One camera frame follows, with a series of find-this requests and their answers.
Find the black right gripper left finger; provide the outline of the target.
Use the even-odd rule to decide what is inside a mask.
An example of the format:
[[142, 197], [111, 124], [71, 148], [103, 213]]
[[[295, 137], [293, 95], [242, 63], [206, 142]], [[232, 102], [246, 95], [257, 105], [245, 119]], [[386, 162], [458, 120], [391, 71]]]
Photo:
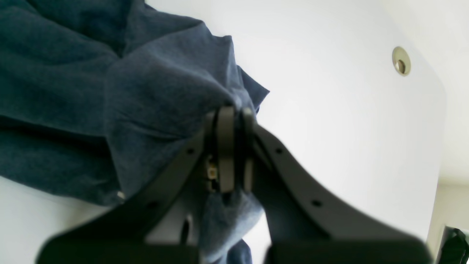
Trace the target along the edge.
[[201, 264], [198, 240], [211, 192], [235, 180], [235, 110], [206, 117], [161, 175], [123, 205], [46, 243], [38, 264]]

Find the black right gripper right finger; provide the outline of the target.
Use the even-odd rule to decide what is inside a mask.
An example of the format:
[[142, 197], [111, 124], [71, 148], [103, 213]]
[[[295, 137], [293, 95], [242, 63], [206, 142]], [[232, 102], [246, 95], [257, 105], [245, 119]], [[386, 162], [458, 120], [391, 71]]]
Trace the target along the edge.
[[265, 211], [265, 264], [430, 264], [424, 243], [362, 213], [317, 182], [273, 134], [242, 111], [245, 191]]

